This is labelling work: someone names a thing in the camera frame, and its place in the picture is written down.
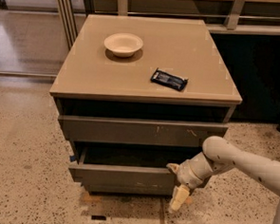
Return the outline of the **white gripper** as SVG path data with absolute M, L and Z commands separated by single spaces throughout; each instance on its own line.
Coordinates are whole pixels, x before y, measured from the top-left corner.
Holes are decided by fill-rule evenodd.
M 167 169 L 177 175 L 180 186 L 175 186 L 168 206 L 168 212 L 177 212 L 180 207 L 190 200 L 191 189 L 203 188 L 213 174 L 213 162 L 199 153 L 191 159 L 177 163 L 168 163 Z

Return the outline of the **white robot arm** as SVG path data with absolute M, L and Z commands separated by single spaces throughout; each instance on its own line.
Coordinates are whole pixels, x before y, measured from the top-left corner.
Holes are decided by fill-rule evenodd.
M 191 190 L 202 185 L 204 180 L 233 168 L 280 196 L 280 161 L 242 151 L 222 137 L 208 137 L 199 154 L 180 165 L 168 163 L 166 167 L 176 175 L 179 183 L 172 193 L 170 212 L 177 212 Z M 272 224 L 280 224 L 280 199 Z

